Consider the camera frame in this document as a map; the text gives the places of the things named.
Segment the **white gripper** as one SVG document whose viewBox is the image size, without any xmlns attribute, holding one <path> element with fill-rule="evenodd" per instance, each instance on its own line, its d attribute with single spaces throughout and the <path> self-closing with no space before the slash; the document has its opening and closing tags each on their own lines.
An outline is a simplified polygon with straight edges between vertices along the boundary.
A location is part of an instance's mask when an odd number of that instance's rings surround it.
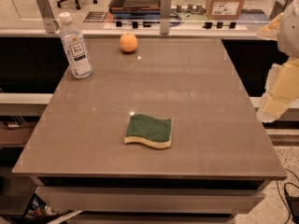
<svg viewBox="0 0 299 224">
<path fill-rule="evenodd" d="M 256 35 L 265 40 L 278 38 L 281 52 L 299 57 L 299 0 L 293 0 Z M 299 59 L 289 58 L 283 65 L 274 63 L 264 87 L 256 118 L 269 123 L 279 119 L 299 97 Z"/>
</svg>

